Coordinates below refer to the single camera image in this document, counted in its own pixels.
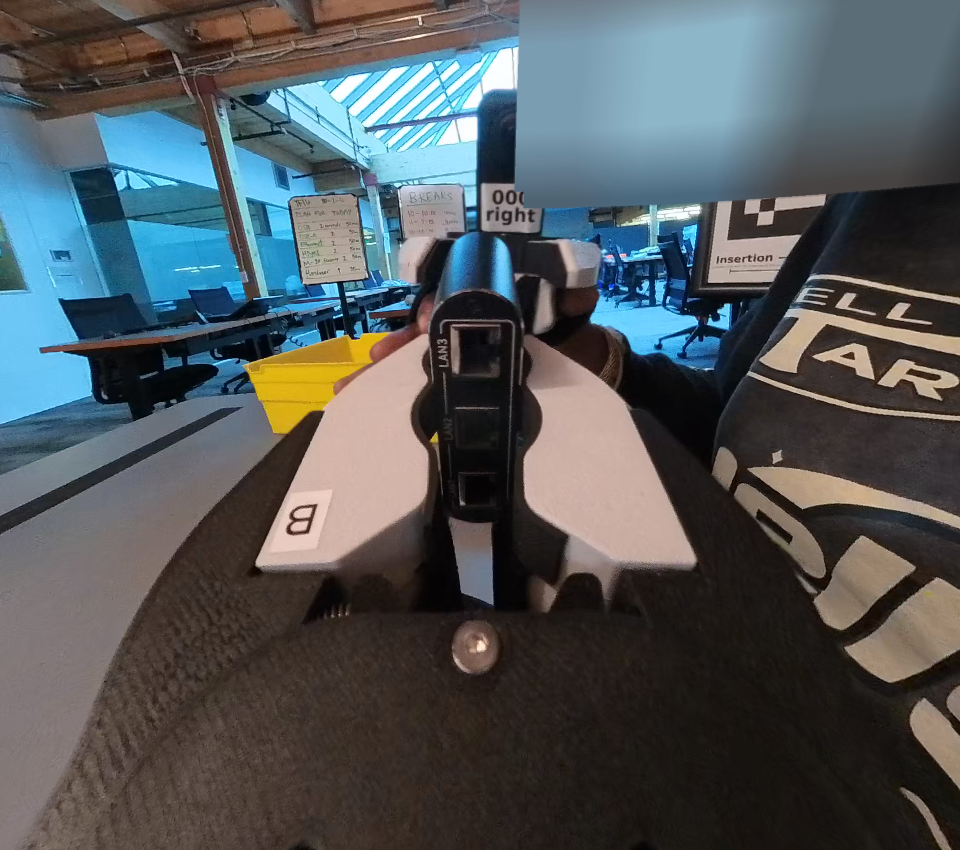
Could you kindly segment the person's black printed shirt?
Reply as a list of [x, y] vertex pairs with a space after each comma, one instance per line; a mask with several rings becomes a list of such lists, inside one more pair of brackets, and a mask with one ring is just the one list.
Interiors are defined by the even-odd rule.
[[958, 848], [958, 225], [958, 184], [833, 196], [715, 368], [713, 475], [884, 714], [924, 848]]

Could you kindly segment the wooden office desk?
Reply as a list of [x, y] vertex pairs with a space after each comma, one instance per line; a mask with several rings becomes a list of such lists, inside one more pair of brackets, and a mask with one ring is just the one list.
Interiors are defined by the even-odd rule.
[[322, 301], [287, 304], [249, 319], [142, 330], [108, 338], [50, 345], [39, 348], [39, 351], [78, 355], [88, 360], [114, 361], [122, 384], [126, 387], [122, 403], [126, 404], [131, 418], [136, 421], [150, 416], [155, 407], [155, 403], [148, 399], [136, 369], [135, 356], [138, 353], [156, 351], [163, 356], [187, 357], [246, 341], [258, 345], [261, 338], [281, 332], [287, 323], [301, 323], [307, 329], [328, 323], [336, 315], [338, 307], [336, 302]]

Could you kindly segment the yellow plastic bin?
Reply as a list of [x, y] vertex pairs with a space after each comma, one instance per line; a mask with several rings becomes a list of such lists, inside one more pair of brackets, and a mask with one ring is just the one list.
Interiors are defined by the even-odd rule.
[[304, 462], [400, 466], [412, 478], [429, 477], [430, 443], [453, 435], [437, 410], [429, 373], [429, 340], [420, 335], [399, 363], [370, 356], [383, 334], [341, 337], [281, 353], [246, 366], [271, 429], [303, 435], [315, 426]]

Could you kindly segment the green phone sign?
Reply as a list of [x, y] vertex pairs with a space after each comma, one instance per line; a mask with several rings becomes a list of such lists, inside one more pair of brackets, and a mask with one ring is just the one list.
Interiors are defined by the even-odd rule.
[[29, 284], [24, 277], [22, 268], [20, 266], [16, 250], [12, 241], [10, 240], [9, 233], [7, 232], [6, 224], [4, 223], [3, 216], [1, 216], [1, 293], [27, 293], [29, 292]]

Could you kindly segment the black office chair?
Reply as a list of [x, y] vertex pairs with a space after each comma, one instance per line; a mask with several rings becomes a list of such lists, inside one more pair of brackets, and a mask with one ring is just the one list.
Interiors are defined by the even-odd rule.
[[[102, 298], [60, 299], [79, 341], [119, 338], [154, 332], [130, 294]], [[214, 364], [192, 364], [183, 349], [167, 366], [160, 345], [98, 351], [86, 356], [93, 399], [102, 405], [126, 404], [134, 420], [149, 416], [157, 404], [169, 407], [218, 376]]]
[[[271, 307], [281, 300], [280, 297], [257, 297], [237, 304], [224, 286], [191, 289], [188, 293], [200, 321], [209, 325], [266, 316]], [[219, 360], [232, 360], [245, 365], [280, 352], [286, 340], [285, 332], [272, 332], [267, 336], [220, 347], [211, 351], [211, 355]]]

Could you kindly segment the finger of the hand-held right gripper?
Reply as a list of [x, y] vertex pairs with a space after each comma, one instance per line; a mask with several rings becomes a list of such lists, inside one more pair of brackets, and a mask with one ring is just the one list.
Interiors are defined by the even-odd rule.
[[571, 291], [596, 288], [601, 252], [591, 242], [535, 238], [525, 244], [525, 333], [567, 330], [560, 306]]
[[421, 288], [439, 285], [450, 253], [450, 238], [412, 236], [399, 248], [398, 279]]

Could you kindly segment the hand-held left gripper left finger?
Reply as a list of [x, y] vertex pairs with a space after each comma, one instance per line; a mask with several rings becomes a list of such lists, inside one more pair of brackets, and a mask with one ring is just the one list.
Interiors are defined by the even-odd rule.
[[437, 479], [417, 413], [428, 337], [378, 360], [330, 402], [257, 556], [263, 572], [413, 576]]

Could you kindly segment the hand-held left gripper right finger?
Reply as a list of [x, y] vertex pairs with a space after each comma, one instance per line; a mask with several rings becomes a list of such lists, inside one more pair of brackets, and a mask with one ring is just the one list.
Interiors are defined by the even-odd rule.
[[525, 338], [535, 435], [522, 455], [524, 517], [546, 541], [522, 556], [533, 603], [590, 574], [605, 601], [626, 571], [690, 571], [697, 557], [628, 405], [598, 376]]

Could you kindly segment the white fiducial marker card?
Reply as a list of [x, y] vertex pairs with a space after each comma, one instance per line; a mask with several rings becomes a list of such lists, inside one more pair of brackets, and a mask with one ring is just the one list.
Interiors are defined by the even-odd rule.
[[827, 202], [824, 194], [702, 204], [691, 294], [756, 299]]

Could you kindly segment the black ethernet switch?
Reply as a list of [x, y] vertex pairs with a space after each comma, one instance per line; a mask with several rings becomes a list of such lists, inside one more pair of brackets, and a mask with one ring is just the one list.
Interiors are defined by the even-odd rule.
[[508, 246], [484, 232], [450, 245], [428, 330], [440, 492], [450, 516], [502, 519], [521, 424], [523, 325]]

